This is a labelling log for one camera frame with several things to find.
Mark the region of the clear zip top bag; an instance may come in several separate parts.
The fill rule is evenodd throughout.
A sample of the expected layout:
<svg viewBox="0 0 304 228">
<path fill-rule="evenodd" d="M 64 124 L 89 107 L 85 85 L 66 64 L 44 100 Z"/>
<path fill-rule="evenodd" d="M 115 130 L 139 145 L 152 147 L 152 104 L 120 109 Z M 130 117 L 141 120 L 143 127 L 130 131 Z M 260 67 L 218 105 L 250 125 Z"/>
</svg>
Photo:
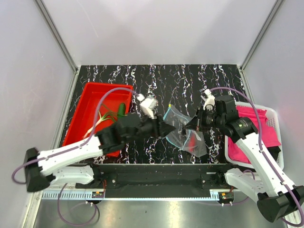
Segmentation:
<svg viewBox="0 0 304 228">
<path fill-rule="evenodd" d="M 196 157 L 201 157 L 207 154 L 207 148 L 203 133 L 184 128 L 191 119 L 191 117 L 186 116 L 178 111 L 174 105 L 169 104 L 168 110 L 165 113 L 163 120 L 166 123 L 176 127 L 176 130 L 169 133 L 166 136 L 166 140 L 182 151 L 189 152 Z M 189 140 L 192 135 L 195 135 L 200 143 L 199 146 L 193 151 L 189 149 Z"/>
</svg>

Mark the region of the green fake vegetable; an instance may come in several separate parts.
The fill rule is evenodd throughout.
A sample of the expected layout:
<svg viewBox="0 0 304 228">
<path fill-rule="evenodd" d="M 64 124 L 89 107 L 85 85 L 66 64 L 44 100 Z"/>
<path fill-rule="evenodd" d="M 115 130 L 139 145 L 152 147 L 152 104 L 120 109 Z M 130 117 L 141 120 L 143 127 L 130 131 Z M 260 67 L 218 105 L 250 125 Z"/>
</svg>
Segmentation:
<svg viewBox="0 0 304 228">
<path fill-rule="evenodd" d="M 123 117 L 125 116 L 125 112 L 126 112 L 126 105 L 125 103 L 120 103 L 119 107 L 118 107 L 118 111 L 117 111 L 117 117 Z"/>
</svg>

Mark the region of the fake green onion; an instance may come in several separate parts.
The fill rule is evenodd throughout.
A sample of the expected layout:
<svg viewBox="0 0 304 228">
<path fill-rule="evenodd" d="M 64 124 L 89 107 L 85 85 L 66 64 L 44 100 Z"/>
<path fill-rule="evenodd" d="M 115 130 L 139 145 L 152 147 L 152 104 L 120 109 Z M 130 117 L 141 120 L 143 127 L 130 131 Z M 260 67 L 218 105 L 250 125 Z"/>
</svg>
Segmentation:
<svg viewBox="0 0 304 228">
<path fill-rule="evenodd" d="M 112 124 L 114 123 L 118 118 L 118 113 L 112 111 L 109 107 L 107 107 L 105 104 L 101 105 L 101 108 L 98 110 L 98 116 L 97 121 L 93 123 L 93 125 L 90 128 L 87 128 L 87 131 L 83 135 L 83 139 L 87 138 L 91 132 L 96 132 L 101 128 L 101 125 L 103 124 Z"/>
</svg>

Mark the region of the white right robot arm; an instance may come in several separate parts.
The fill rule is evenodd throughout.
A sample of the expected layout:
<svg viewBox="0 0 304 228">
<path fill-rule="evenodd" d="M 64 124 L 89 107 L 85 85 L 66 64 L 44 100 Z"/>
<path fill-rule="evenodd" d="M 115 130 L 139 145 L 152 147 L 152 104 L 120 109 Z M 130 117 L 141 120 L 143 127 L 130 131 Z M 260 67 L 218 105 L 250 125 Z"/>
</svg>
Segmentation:
<svg viewBox="0 0 304 228">
<path fill-rule="evenodd" d="M 262 127 L 256 127 L 248 117 L 240 117 L 231 96 L 209 94 L 204 106 L 197 109 L 185 128 L 197 132 L 218 128 L 242 150 L 260 177 L 260 181 L 256 181 L 240 169 L 232 168 L 215 177 L 220 188 L 230 185 L 242 191 L 256 202 L 260 213 L 269 222 L 295 211 L 301 216 L 304 214 L 301 208 L 304 187 L 296 186 L 287 177 L 262 142 Z"/>
</svg>

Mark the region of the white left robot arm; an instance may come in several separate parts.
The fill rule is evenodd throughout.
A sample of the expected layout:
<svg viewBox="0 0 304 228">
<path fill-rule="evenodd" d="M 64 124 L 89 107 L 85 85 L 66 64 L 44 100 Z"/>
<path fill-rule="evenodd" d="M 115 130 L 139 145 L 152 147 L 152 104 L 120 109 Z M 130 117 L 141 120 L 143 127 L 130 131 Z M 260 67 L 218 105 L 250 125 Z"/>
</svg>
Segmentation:
<svg viewBox="0 0 304 228">
<path fill-rule="evenodd" d="M 27 192 L 38 192 L 55 183 L 81 183 L 98 188 L 101 174 L 91 166 L 83 170 L 72 164 L 121 150 L 127 143 L 145 137 L 163 138 L 176 128 L 166 123 L 160 115 L 154 119 L 127 114 L 112 125 L 98 131 L 91 138 L 48 151 L 30 148 L 24 162 Z"/>
</svg>

